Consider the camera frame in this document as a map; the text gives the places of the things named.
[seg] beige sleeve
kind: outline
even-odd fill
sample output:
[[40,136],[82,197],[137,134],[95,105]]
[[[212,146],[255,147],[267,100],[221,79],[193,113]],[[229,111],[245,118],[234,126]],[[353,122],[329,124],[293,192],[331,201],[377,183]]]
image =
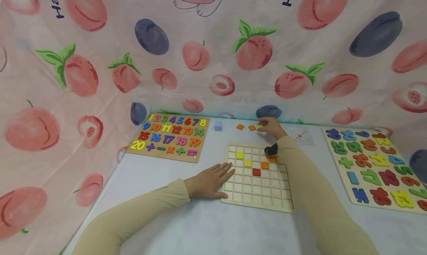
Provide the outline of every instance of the beige sleeve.
[[312,225],[322,255],[378,255],[368,234],[351,219],[330,183],[292,137],[277,142],[292,188]]
[[162,210],[189,202],[182,179],[137,196],[97,216],[84,229],[72,255],[120,255],[123,243]]

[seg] wooden number puzzle board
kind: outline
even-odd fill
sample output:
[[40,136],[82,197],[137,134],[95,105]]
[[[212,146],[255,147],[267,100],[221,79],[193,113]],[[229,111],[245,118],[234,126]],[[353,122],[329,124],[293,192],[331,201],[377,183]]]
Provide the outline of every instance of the wooden number puzzle board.
[[287,168],[276,156],[267,156],[264,148],[228,145],[226,160],[236,173],[222,185],[227,193],[224,203],[273,211],[296,212]]
[[353,204],[427,215],[427,190],[382,133],[323,128]]
[[152,113],[126,152],[197,163],[208,128],[209,118]]

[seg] hand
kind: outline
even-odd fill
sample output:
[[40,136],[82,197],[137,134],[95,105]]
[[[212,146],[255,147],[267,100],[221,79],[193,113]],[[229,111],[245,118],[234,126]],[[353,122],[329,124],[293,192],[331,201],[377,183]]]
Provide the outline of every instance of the hand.
[[276,140],[287,136],[286,132],[280,126],[280,123],[274,117],[262,117],[258,119],[262,127],[258,128],[258,132],[267,132],[272,135]]
[[228,172],[231,166],[232,164],[227,162],[218,163],[196,176],[184,180],[188,196],[190,198],[199,196],[211,199],[227,199],[228,195],[226,193],[216,192],[215,190],[234,174],[236,171],[234,169]]

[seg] blue cube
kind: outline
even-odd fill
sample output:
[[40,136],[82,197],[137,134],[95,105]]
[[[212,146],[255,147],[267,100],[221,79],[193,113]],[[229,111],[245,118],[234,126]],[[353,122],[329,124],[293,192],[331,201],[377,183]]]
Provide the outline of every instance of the blue cube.
[[222,121],[215,121],[215,131],[222,131]]

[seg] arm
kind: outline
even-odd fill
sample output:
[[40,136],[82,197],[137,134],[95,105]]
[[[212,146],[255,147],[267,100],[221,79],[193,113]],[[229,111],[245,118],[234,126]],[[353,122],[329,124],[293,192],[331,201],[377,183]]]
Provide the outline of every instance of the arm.
[[278,161],[287,166],[292,186],[314,229],[321,254],[378,255],[371,238],[348,215],[326,177],[295,140],[287,136],[280,124],[271,119],[261,118],[260,122],[265,126],[259,131],[269,132],[278,139]]
[[87,225],[72,254],[120,255],[124,242],[161,211],[181,206],[193,196],[227,198],[227,194],[215,190],[234,174],[230,168],[231,163],[214,165],[185,181],[178,179],[101,213]]

